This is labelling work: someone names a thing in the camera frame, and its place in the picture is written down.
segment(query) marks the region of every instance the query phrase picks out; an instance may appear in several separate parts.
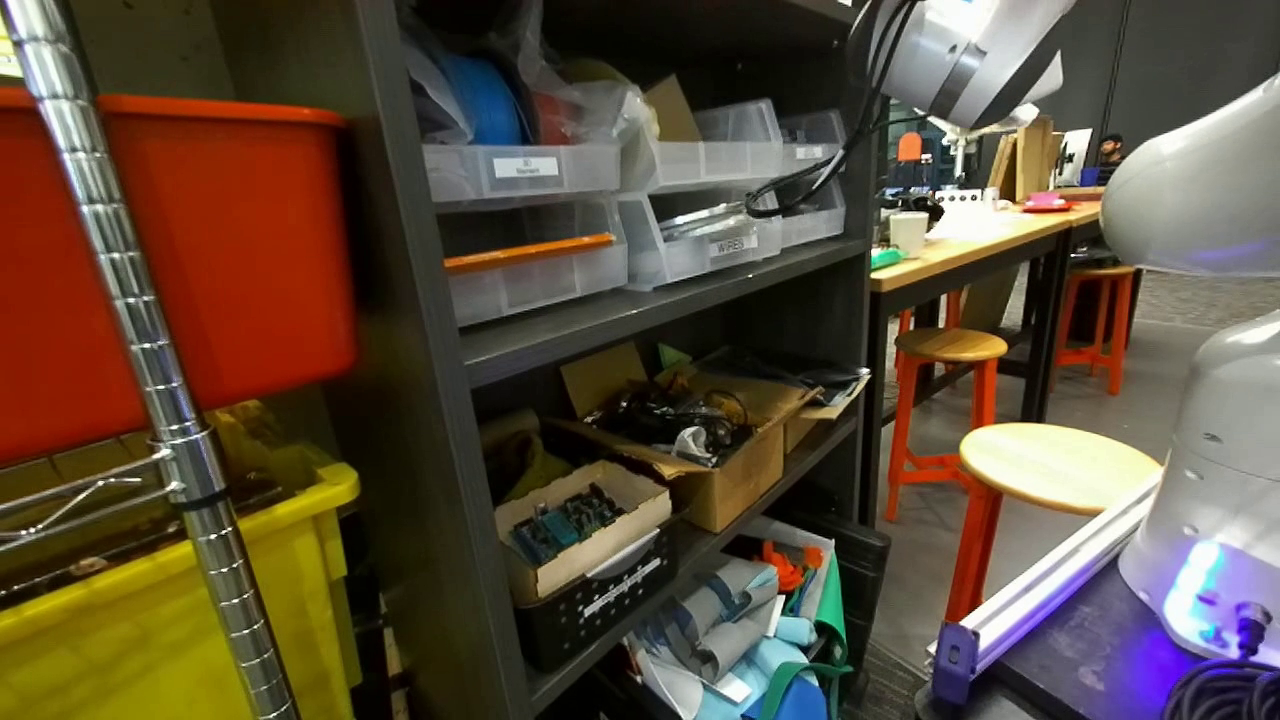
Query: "plastic storage bin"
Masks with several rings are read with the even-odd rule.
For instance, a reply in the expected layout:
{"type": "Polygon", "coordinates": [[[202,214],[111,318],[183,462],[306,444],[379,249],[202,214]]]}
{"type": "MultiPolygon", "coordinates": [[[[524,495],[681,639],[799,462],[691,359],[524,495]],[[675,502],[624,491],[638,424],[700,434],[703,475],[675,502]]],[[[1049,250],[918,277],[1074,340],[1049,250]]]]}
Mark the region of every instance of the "plastic storage bin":
{"type": "Polygon", "coordinates": [[[665,239],[646,196],[619,196],[619,214],[632,249],[632,289],[665,289],[735,262],[755,262],[781,250],[781,234],[760,234],[752,219],[726,225],[700,239],[665,239]]]}
{"type": "MultiPolygon", "coordinates": [[[[808,113],[808,117],[789,117],[785,130],[795,139],[795,165],[821,165],[829,151],[845,142],[845,118],[838,113],[808,113]]],[[[831,239],[845,231],[845,183],[831,178],[815,201],[813,210],[802,214],[777,214],[760,219],[760,231],[777,234],[781,249],[799,249],[813,239],[831,239]]]]}
{"type": "Polygon", "coordinates": [[[696,113],[703,142],[653,142],[653,170],[628,168],[632,193],[696,193],[696,188],[755,188],[831,154],[831,142],[785,142],[773,100],[725,103],[696,113]]]}
{"type": "Polygon", "coordinates": [[[785,129],[777,118],[773,100],[703,107],[696,113],[696,129],[703,130],[703,139],[785,142],[785,129]]]}
{"type": "Polygon", "coordinates": [[[549,303],[568,303],[628,284],[628,234],[613,201],[527,209],[520,214],[527,239],[578,231],[613,231],[614,239],[606,249],[570,255],[520,260],[484,271],[453,271],[447,291],[461,328],[520,314],[549,303]]]}
{"type": "MultiPolygon", "coordinates": [[[[200,406],[357,359],[330,113],[98,100],[200,406]]],[[[0,92],[0,462],[142,424],[74,204],[23,92],[0,92]]]]}
{"type": "Polygon", "coordinates": [[[628,188],[643,188],[653,196],[696,188],[755,188],[799,168],[789,142],[655,142],[653,154],[653,174],[632,178],[628,188]]]}
{"type": "Polygon", "coordinates": [[[424,165],[432,201],[445,209],[606,196],[619,188],[614,142],[424,142],[424,165]]]}
{"type": "MultiPolygon", "coordinates": [[[[241,519],[301,716],[350,716],[350,618],[337,509],[350,467],[241,519]]],[[[248,701],[191,545],[0,612],[0,716],[23,720],[248,720],[248,701]]]]}

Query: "round stool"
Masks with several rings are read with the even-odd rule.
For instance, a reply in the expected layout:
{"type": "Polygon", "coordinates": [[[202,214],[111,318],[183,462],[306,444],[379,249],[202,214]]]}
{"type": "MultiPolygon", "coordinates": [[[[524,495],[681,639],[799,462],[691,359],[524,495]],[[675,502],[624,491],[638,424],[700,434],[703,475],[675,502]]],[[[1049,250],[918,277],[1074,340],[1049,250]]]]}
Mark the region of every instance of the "round stool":
{"type": "MultiPolygon", "coordinates": [[[[963,311],[963,289],[944,297],[944,328],[958,328],[958,311],[963,311]]],[[[895,311],[895,331],[913,331],[914,328],[914,307],[895,311]]]]}
{"type": "Polygon", "coordinates": [[[918,366],[933,364],[970,364],[977,388],[970,388],[970,428],[996,420],[1001,402],[1001,357],[1009,345],[992,331],[970,328],[918,328],[895,335],[895,411],[890,411],[890,444],[886,444],[886,500],[882,519],[895,523],[898,515],[898,489],[902,482],[958,482],[958,456],[914,456],[913,453],[913,411],[914,411],[914,378],[918,366]]]}
{"type": "Polygon", "coordinates": [[[1122,353],[1127,353],[1127,328],[1133,328],[1133,289],[1135,268],[1074,268],[1065,289],[1065,314],[1056,322],[1056,366],[1087,366],[1105,375],[1107,397],[1120,397],[1122,384],[1122,353]],[[1093,314],[1093,340],[1072,345],[1072,318],[1078,289],[1094,284],[1094,314],[1093,314]]]}
{"type": "Polygon", "coordinates": [[[1158,462],[1113,434],[1059,424],[989,424],[958,439],[967,509],[957,548],[946,618],[984,601],[1001,495],[1059,510],[1105,510],[1158,479],[1158,462]]]}

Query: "red container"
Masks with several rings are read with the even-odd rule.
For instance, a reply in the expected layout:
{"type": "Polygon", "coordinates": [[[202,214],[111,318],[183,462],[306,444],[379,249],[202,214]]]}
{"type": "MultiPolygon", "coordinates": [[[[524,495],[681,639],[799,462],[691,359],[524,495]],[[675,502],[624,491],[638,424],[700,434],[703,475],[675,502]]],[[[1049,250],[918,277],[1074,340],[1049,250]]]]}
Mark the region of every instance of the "red container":
{"type": "MultiPolygon", "coordinates": [[[[340,117],[98,100],[133,225],[200,406],[350,366],[340,117]]],[[[23,92],[0,92],[0,462],[142,428],[70,193],[23,92]]]]}

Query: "cardboard box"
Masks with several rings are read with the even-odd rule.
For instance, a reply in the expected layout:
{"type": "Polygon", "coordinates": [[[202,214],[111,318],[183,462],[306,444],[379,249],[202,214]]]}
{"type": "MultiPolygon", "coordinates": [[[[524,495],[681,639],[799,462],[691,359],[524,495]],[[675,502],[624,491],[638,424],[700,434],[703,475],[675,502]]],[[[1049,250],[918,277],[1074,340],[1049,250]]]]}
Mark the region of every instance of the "cardboard box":
{"type": "Polygon", "coordinates": [[[802,406],[789,420],[789,456],[821,424],[834,424],[868,388],[871,366],[860,366],[845,388],[813,388],[802,406]]]}
{"type": "MultiPolygon", "coordinates": [[[[646,378],[638,353],[632,345],[614,345],[594,357],[570,359],[561,366],[561,375],[578,420],[602,406],[624,384],[646,378]]],[[[703,375],[703,378],[735,391],[746,402],[746,415],[755,428],[755,434],[738,444],[720,467],[666,456],[659,449],[599,433],[592,424],[568,424],[568,428],[624,458],[653,467],[659,479],[671,482],[675,510],[686,523],[720,531],[785,475],[789,420],[799,411],[808,391],[790,384],[744,378],[744,375],[703,375]]]]}
{"type": "Polygon", "coordinates": [[[1052,122],[1045,117],[1016,130],[1016,204],[1024,204],[1037,193],[1049,193],[1056,151],[1059,142],[1052,139],[1052,122]]]}
{"type": "Polygon", "coordinates": [[[520,607],[539,607],[545,601],[550,601],[556,592],[570,587],[575,579],[583,579],[586,570],[594,570],[599,563],[606,563],[614,553],[632,548],[637,541],[643,541],[653,527],[659,527],[665,519],[671,519],[671,495],[666,489],[619,467],[619,462],[583,462],[568,475],[561,475],[549,489],[535,489],[510,502],[501,502],[491,510],[496,519],[496,536],[505,545],[506,555],[506,576],[510,576],[510,597],[520,607]],[[594,527],[586,541],[570,545],[568,553],[550,555],[549,563],[527,563],[524,553],[510,541],[510,527],[527,515],[535,515],[539,509],[556,509],[575,491],[599,489],[613,502],[624,509],[619,519],[613,519],[606,527],[594,527]]]}

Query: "wooden workbench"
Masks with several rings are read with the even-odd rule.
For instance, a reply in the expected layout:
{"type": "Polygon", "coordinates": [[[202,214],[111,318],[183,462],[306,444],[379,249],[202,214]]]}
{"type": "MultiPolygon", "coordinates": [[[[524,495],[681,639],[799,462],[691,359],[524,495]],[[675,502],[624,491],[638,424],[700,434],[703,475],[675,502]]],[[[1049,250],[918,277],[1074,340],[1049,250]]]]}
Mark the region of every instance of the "wooden workbench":
{"type": "Polygon", "coordinates": [[[918,303],[935,303],[951,289],[979,284],[1009,268],[1029,268],[1029,359],[1016,366],[1024,375],[1019,420],[1045,420],[1052,384],[1052,340],[1056,307],[1065,297],[1067,255],[1094,231],[1101,204],[1072,204],[1067,210],[989,210],[970,225],[944,219],[933,239],[908,260],[871,271],[871,311],[868,311],[868,366],[871,384],[863,397],[863,456],[860,456],[860,519],[875,523],[879,510],[879,420],[882,420],[882,370],[886,370],[886,322],[918,303]]]}

